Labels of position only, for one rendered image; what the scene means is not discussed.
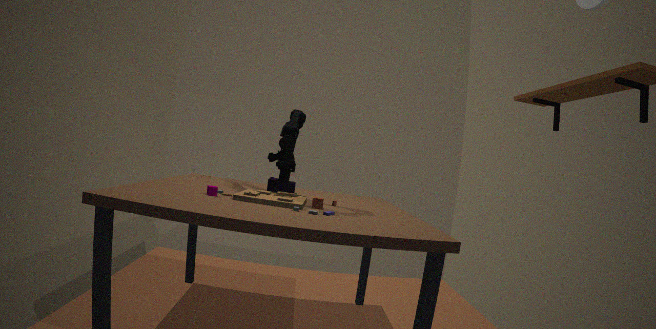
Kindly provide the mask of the magenta cube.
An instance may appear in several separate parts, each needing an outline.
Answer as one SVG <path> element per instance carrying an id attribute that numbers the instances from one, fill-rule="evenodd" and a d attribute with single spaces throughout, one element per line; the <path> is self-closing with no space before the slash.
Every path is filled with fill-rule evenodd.
<path id="1" fill-rule="evenodd" d="M 207 185 L 207 194 L 210 196 L 217 196 L 218 188 L 216 186 Z"/>

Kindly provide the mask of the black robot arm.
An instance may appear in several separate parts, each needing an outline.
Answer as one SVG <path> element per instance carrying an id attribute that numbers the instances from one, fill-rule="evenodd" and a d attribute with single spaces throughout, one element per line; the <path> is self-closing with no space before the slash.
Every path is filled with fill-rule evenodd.
<path id="1" fill-rule="evenodd" d="M 299 132 L 298 130 L 300 130 L 300 128 L 304 125 L 305 114 L 301 110 L 294 109 L 293 111 L 291 111 L 289 119 L 290 120 L 288 122 L 286 122 L 285 126 L 283 126 L 283 128 L 282 128 L 280 137 L 283 137 L 283 138 L 281 138 L 281 140 L 279 142 L 279 146 L 283 150 L 294 152 L 294 147 L 295 147 L 295 143 L 297 141 L 298 132 Z M 268 159 L 269 159 L 269 162 L 274 162 L 276 160 L 280 160 L 280 151 L 278 151 L 278 153 L 276 153 L 276 154 L 274 154 L 273 152 L 270 152 L 269 155 L 268 155 Z M 295 164 L 295 161 L 294 161 L 294 154 L 292 154 L 291 161 L 293 163 L 293 167 L 289 167 L 289 168 L 291 168 L 291 170 L 289 171 L 288 176 L 286 177 L 286 179 L 283 182 L 289 183 L 290 182 L 289 181 L 290 172 L 295 171 L 295 165 L 296 164 Z"/>

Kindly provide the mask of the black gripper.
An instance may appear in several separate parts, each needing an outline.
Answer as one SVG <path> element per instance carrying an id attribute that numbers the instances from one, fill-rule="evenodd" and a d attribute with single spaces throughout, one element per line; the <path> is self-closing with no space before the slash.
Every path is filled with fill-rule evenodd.
<path id="1" fill-rule="evenodd" d="M 289 171 L 291 169 L 289 167 L 293 167 L 293 163 L 291 161 L 292 154 L 293 154 L 292 151 L 287 151 L 287 150 L 283 150 L 283 149 L 281 149 L 281 151 L 280 151 L 280 160 L 277 161 L 276 167 L 278 167 L 281 171 L 281 180 L 282 181 L 284 181 L 286 179 L 286 177 L 288 176 Z"/>

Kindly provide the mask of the tan puzzle board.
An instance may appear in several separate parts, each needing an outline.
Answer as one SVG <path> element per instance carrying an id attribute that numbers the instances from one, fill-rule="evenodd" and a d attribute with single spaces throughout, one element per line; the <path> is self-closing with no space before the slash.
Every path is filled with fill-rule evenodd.
<path id="1" fill-rule="evenodd" d="M 265 190 L 247 189 L 240 193 L 233 194 L 233 200 L 248 201 L 290 209 L 293 209 L 294 206 L 298 206 L 299 209 L 302 210 L 306 202 L 306 197 L 297 196 L 297 193 L 284 193 L 279 191 L 277 193 L 272 193 Z"/>

